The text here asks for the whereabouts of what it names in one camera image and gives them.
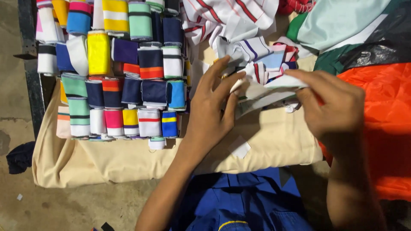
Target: hand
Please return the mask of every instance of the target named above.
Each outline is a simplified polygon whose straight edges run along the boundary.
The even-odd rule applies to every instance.
[[[334,156],[347,146],[361,142],[364,127],[363,89],[350,85],[324,71],[286,70],[287,75],[308,84],[297,92],[311,133]],[[320,106],[315,93],[323,100]]]
[[[218,77],[229,60],[230,56],[227,55],[207,70],[201,77],[191,101],[190,119],[181,146],[188,146],[189,154],[195,155],[198,162],[234,127],[238,96],[236,92],[230,94],[230,89],[238,79],[245,76],[245,72],[224,78],[212,91],[214,83],[220,81]],[[226,99],[226,108],[222,114],[221,106]]]

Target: beige cloth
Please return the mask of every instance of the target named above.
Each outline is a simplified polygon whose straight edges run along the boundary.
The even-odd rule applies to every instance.
[[[212,63],[214,59],[211,48],[204,51],[205,62]],[[315,59],[299,60],[300,68],[312,70]],[[181,139],[167,139],[166,149],[150,150],[147,140],[91,142],[60,139],[56,136],[56,127],[58,106],[61,105],[60,83],[57,82],[33,153],[34,182],[42,187],[64,188],[161,178],[181,142]],[[185,115],[183,133],[187,121],[188,115]],[[251,146],[244,159],[227,150],[238,136]],[[284,108],[257,110],[237,120],[234,129],[210,151],[194,173],[242,173],[321,160],[321,149],[307,128],[303,110],[291,114]]]

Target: yellow trim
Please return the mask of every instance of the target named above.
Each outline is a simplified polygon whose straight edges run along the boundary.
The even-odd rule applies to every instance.
[[[228,224],[231,224],[231,223],[243,223],[243,224],[248,224],[248,223],[245,222],[245,221],[230,221],[230,222],[226,222],[226,223],[220,225],[220,227],[218,228],[218,231],[220,231],[220,229],[221,229],[224,225],[228,225]]]
[[[163,121],[163,123],[167,123],[167,122],[177,122],[177,118],[176,118],[176,117],[163,118],[162,121]]]

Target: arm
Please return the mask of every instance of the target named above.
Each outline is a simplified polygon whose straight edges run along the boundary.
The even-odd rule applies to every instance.
[[[310,86],[297,92],[305,121],[334,157],[327,189],[333,226],[337,230],[386,230],[364,155],[364,91],[323,71],[286,73]],[[318,104],[314,91],[324,105]]]
[[[173,162],[144,205],[137,220],[136,231],[167,229],[185,193],[185,186],[192,172],[207,153],[233,128],[238,97],[235,92],[230,94],[230,89],[238,79],[245,76],[245,72],[225,78],[212,91],[214,82],[229,60],[229,56],[218,60],[200,79],[196,94],[191,101],[186,135],[178,147]],[[226,110],[221,115],[221,105],[227,97]]]

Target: person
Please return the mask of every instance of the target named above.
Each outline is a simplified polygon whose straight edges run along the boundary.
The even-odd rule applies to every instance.
[[[234,127],[238,93],[230,94],[230,89],[245,73],[222,79],[213,91],[229,59],[226,56],[218,60],[200,79],[191,101],[186,135],[143,207],[136,231],[312,230],[294,206],[293,200],[298,197],[281,191],[268,176],[271,173],[259,170],[192,178],[196,166]],[[333,227],[386,230],[366,168],[362,139],[364,91],[323,71],[286,70],[286,74],[308,84],[309,88],[296,93],[305,121],[311,133],[334,156],[327,188],[327,208]],[[213,178],[211,187],[207,178]]]

